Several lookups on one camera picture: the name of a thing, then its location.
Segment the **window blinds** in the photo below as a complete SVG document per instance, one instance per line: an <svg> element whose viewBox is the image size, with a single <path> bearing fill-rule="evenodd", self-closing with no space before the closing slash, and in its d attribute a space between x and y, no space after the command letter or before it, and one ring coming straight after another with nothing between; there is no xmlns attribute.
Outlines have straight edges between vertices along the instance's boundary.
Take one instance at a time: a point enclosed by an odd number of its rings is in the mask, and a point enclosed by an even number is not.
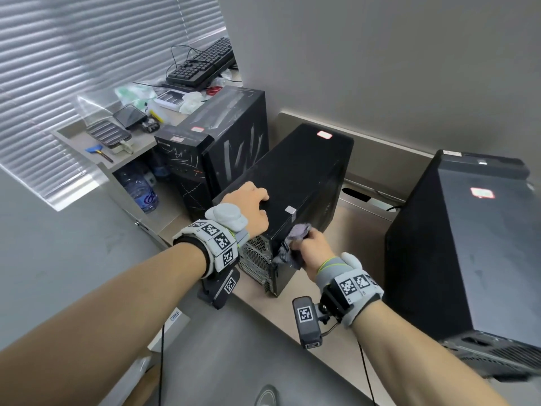
<svg viewBox="0 0 541 406"><path fill-rule="evenodd" d="M225 33L217 0L3 0L0 28L0 166L57 210L99 176L47 132L77 118L67 98L163 77L172 45Z"/></svg>

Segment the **computer tower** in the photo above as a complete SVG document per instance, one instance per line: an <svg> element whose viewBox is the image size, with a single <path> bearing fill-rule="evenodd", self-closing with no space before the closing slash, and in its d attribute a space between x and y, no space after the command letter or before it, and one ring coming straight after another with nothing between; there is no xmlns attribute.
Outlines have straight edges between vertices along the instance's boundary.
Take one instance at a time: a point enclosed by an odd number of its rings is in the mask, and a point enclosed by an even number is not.
<svg viewBox="0 0 541 406"><path fill-rule="evenodd" d="M226 86L177 127L155 134L190 218L268 152L265 92Z"/></svg>
<svg viewBox="0 0 541 406"><path fill-rule="evenodd" d="M266 188L269 200L261 203L269 228L240 248L240 269L278 296L295 273L286 264L272 262L293 225L308 222L324 231L333 218L346 174L353 139L302 124L263 156L214 200L246 181Z"/></svg>
<svg viewBox="0 0 541 406"><path fill-rule="evenodd" d="M482 376L541 374L541 209L521 160L438 151L385 237L384 301Z"/></svg>

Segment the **keyboard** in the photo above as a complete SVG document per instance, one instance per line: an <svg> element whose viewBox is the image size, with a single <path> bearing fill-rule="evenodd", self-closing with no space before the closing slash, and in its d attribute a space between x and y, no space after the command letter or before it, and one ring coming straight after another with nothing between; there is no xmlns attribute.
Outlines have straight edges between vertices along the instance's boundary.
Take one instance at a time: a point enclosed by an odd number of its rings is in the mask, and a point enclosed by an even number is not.
<svg viewBox="0 0 541 406"><path fill-rule="evenodd" d="M197 88L212 76L217 76L221 71L233 65L234 62L235 56L231 42L229 38L222 37L202 53L178 65L167 74L166 82Z"/></svg>

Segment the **gray floor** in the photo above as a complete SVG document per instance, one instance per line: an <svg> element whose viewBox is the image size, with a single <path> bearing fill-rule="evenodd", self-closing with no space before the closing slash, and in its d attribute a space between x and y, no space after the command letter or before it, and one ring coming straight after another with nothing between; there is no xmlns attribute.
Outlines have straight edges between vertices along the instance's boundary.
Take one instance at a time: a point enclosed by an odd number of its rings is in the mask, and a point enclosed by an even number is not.
<svg viewBox="0 0 541 406"><path fill-rule="evenodd" d="M192 320L165 352L165 406L251 406L265 384L283 405L372 404L236 296L217 311L193 289L179 308ZM154 393L147 406L157 403Z"/></svg>

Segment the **white wall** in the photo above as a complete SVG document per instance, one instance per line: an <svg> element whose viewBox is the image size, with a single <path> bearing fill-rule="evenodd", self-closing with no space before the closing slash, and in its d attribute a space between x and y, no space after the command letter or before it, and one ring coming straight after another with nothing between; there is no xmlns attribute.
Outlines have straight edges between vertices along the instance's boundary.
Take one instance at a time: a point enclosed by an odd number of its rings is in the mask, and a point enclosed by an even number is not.
<svg viewBox="0 0 541 406"><path fill-rule="evenodd" d="M106 193L57 212L0 169L0 350L160 251Z"/></svg>
<svg viewBox="0 0 541 406"><path fill-rule="evenodd" d="M219 0L242 79L281 109L541 178L541 0Z"/></svg>

